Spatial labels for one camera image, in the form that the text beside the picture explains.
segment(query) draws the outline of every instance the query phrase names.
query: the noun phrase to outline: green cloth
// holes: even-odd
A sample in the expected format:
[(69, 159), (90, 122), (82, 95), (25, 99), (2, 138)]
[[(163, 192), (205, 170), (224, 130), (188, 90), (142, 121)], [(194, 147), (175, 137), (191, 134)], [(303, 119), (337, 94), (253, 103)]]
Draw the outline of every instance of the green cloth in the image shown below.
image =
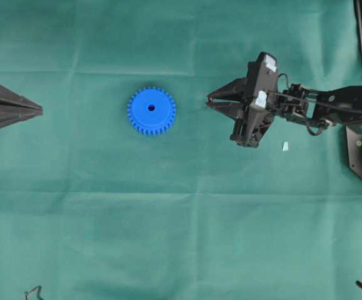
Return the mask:
[[(344, 129), (277, 119), (245, 149), (204, 106), (260, 51), (362, 84), (352, 1), (0, 0), (0, 83), (44, 107), (0, 131), (0, 299), (362, 299)], [(127, 119), (145, 86), (176, 101), (165, 135)]]

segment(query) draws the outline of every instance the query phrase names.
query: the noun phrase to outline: white label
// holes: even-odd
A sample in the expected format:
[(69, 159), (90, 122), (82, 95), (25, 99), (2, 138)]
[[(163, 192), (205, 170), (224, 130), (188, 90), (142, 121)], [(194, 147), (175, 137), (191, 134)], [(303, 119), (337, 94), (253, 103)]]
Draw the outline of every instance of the white label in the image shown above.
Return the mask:
[(258, 97), (256, 99), (255, 105), (262, 108), (266, 108), (267, 105), (267, 94), (263, 91), (258, 92)]
[(272, 72), (275, 72), (276, 71), (276, 60), (273, 57), (266, 54), (265, 61), (267, 64), (266, 67), (268, 69), (272, 70)]

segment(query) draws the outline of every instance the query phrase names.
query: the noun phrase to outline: wire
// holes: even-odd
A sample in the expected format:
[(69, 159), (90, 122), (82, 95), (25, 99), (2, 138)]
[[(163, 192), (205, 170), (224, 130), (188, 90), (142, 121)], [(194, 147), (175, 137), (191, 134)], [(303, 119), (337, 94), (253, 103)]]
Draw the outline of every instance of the wire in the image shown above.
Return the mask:
[(36, 286), (33, 289), (31, 289), (29, 292), (25, 292), (24, 293), (25, 300), (28, 300), (29, 296), (34, 292), (36, 292), (36, 297), (38, 300), (43, 300), (43, 298), (41, 297), (41, 289), (42, 289), (41, 286)]
[(304, 125), (306, 125), (307, 131), (308, 131), (308, 133), (310, 133), (311, 136), (319, 136), (321, 133), (323, 133), (323, 131), (324, 131), (325, 129), (328, 128), (328, 127), (325, 127), (325, 126), (320, 126), (320, 127), (318, 128), (318, 131), (317, 131), (317, 132), (314, 132), (314, 131), (311, 130), (311, 128), (310, 128), (309, 119), (308, 119), (306, 116), (304, 116), (304, 115), (302, 115), (302, 116), (303, 116), (303, 118), (304, 118)]
[(284, 77), (285, 77), (285, 80), (286, 80), (286, 87), (287, 87), (288, 89), (290, 89), (290, 85), (289, 85), (289, 77), (288, 77), (288, 75), (287, 75), (286, 73), (281, 73), (281, 74), (279, 74), (279, 75), (278, 75), (278, 79), (279, 79), (280, 77), (282, 77), (282, 76), (284, 76)]
[(339, 107), (339, 106), (335, 106), (335, 105), (331, 105), (331, 104), (318, 102), (318, 101), (315, 101), (315, 100), (303, 99), (303, 98), (299, 98), (299, 97), (290, 96), (290, 95), (287, 95), (287, 94), (282, 94), (281, 92), (268, 92), (268, 94), (273, 94), (273, 95), (277, 95), (277, 96), (291, 98), (291, 99), (295, 99), (295, 100), (299, 100), (299, 101), (303, 101), (303, 102), (307, 102), (307, 103), (315, 103), (315, 104), (320, 105), (320, 106), (335, 109), (337, 111), (344, 111), (346, 113), (362, 114), (362, 110), (359, 110), (359, 109), (343, 108), (343, 107)]

